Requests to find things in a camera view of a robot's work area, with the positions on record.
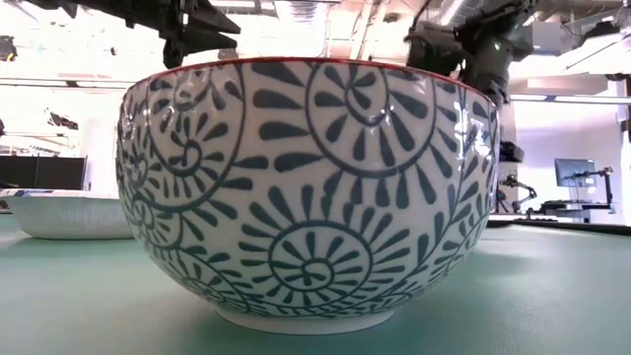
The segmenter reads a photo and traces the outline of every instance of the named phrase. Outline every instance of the ceiling light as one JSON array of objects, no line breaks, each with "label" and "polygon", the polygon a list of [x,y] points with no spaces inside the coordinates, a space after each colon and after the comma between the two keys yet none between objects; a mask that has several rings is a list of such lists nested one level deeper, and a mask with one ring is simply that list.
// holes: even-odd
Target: ceiling light
[{"label": "ceiling light", "polygon": [[558,96],[556,103],[597,104],[597,105],[631,105],[631,98],[595,97],[595,96]]},{"label": "ceiling light", "polygon": [[536,20],[536,18],[534,17],[534,15],[530,16],[525,22],[524,22],[524,27],[526,26],[530,26],[534,20]]},{"label": "ceiling light", "polygon": [[114,81],[76,81],[76,80],[37,80],[37,79],[0,79],[0,86],[72,88],[72,89],[118,89],[127,90],[134,82]]},{"label": "ceiling light", "polygon": [[521,102],[543,102],[546,101],[548,97],[545,95],[520,95],[515,94],[511,95],[512,101],[521,101]]},{"label": "ceiling light", "polygon": [[[227,7],[227,8],[249,8],[253,9],[256,7],[256,3],[254,1],[213,1],[213,6],[218,7]],[[261,2],[260,3],[261,10],[275,10],[274,4],[270,2]]]},{"label": "ceiling light", "polygon": [[450,5],[450,7],[447,8],[447,11],[445,12],[445,14],[443,14],[443,17],[441,18],[441,25],[446,26],[452,21],[452,19],[454,18],[454,15],[456,14],[457,9],[459,9],[463,1],[464,0],[454,0],[452,5]]},{"label": "ceiling light", "polygon": [[631,105],[631,97],[600,97],[600,96],[554,96],[554,95],[511,95],[514,102],[539,102],[553,104],[591,104],[591,105]]}]

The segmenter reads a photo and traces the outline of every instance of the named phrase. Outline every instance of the robotic arm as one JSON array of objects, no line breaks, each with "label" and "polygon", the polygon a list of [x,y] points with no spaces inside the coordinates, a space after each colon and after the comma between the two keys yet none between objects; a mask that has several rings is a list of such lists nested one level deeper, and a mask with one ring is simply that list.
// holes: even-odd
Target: robotic arm
[{"label": "robotic arm", "polygon": [[183,58],[205,50],[235,48],[237,42],[220,33],[238,34],[239,26],[215,9],[208,0],[27,0],[44,10],[63,9],[70,17],[77,6],[103,11],[135,24],[157,30],[166,40],[165,66],[181,65]]},{"label": "robotic arm", "polygon": [[487,95],[497,108],[507,104],[509,65],[532,53],[518,31],[534,14],[538,0],[497,3],[455,28],[415,20],[406,38],[407,66],[444,76],[459,70],[458,79]]},{"label": "robotic arm", "polygon": [[536,191],[534,190],[534,188],[519,182],[517,180],[517,177],[515,175],[509,175],[506,177],[505,180],[500,180],[500,184],[503,186],[508,186],[508,187],[513,187],[513,188],[524,188],[528,191],[528,196],[525,198],[522,198],[519,201],[514,201],[511,206],[513,207],[513,213],[521,213],[522,212],[522,204],[526,201],[530,201],[532,199],[535,199],[537,197],[536,195]]}]

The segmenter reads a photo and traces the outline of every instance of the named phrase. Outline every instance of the red rim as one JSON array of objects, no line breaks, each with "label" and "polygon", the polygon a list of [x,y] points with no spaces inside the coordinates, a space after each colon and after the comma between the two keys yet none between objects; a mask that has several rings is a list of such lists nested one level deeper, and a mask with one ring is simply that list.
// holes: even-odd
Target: red rim
[{"label": "red rim", "polygon": [[463,87],[465,89],[474,91],[474,92],[480,94],[482,97],[484,97],[484,99],[486,99],[489,103],[491,103],[491,101],[486,97],[486,95],[482,94],[482,92],[480,92],[479,90],[477,90],[477,89],[475,89],[473,87],[470,87],[468,85],[465,85],[465,84],[463,84],[463,83],[461,83],[461,82],[459,82],[457,80],[454,80],[452,78],[448,78],[446,76],[442,76],[440,74],[428,72],[428,71],[421,70],[421,69],[410,68],[410,67],[406,67],[406,66],[389,64],[389,63],[381,63],[381,62],[368,61],[368,60],[342,59],[342,58],[256,57],[256,58],[229,59],[229,60],[222,60],[222,61],[216,61],[216,62],[191,64],[191,65],[177,67],[177,68],[174,68],[174,69],[171,69],[171,70],[166,70],[166,71],[160,72],[158,74],[154,74],[154,75],[152,75],[150,77],[147,77],[147,78],[139,81],[138,83],[134,84],[132,86],[132,88],[134,86],[142,84],[142,83],[144,83],[146,81],[155,80],[155,79],[161,78],[161,77],[169,75],[169,74],[177,73],[179,71],[196,70],[196,69],[203,69],[203,68],[212,68],[212,67],[215,67],[215,66],[226,65],[226,64],[238,64],[238,63],[247,64],[247,63],[257,63],[257,62],[279,62],[279,61],[283,61],[283,62],[310,61],[310,62],[318,62],[318,63],[361,64],[361,65],[380,67],[380,68],[391,69],[391,70],[400,70],[400,71],[409,72],[409,73],[417,73],[417,74],[421,73],[421,74],[428,75],[428,76],[434,77],[436,79],[440,79],[442,81],[445,81],[445,82],[448,82],[448,83],[451,83],[451,84],[454,84],[454,85],[461,86],[461,87]]}]

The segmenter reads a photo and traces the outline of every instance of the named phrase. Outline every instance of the table surface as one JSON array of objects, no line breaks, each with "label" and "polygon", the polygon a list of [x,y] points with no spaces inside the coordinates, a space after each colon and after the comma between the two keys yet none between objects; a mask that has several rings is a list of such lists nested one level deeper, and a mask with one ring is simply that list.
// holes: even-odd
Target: table surface
[{"label": "table surface", "polygon": [[220,319],[134,241],[27,238],[0,216],[0,354],[631,354],[631,239],[487,230],[379,326],[277,335]]}]

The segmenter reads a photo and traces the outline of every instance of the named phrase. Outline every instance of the ceramic bowl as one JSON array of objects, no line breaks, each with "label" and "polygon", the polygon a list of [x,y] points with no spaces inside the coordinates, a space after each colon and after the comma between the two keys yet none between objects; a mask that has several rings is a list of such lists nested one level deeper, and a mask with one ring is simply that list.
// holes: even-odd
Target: ceramic bowl
[{"label": "ceramic bowl", "polygon": [[118,195],[60,189],[0,189],[29,236],[49,240],[132,239]]},{"label": "ceramic bowl", "polygon": [[494,195],[480,93],[376,62],[261,58],[130,88],[116,171],[133,235],[226,320],[365,328],[444,279]]}]

